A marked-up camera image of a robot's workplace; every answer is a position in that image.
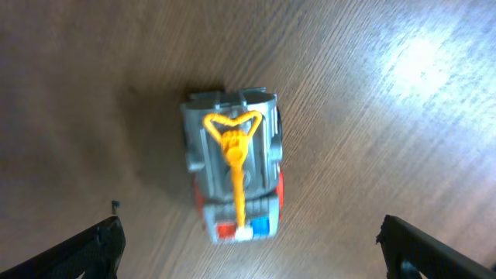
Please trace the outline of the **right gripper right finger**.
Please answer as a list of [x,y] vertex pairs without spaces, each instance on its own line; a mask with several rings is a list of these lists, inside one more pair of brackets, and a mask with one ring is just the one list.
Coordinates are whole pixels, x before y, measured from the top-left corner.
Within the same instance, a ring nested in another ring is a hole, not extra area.
[[386,215],[377,235],[387,279],[495,279],[495,269],[480,265],[405,220]]

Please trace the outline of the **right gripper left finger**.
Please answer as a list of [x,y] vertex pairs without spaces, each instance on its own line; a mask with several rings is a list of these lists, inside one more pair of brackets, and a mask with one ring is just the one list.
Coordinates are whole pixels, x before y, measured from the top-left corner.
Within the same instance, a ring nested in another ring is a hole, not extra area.
[[117,278],[126,246],[122,223],[114,215],[1,272],[1,278]]

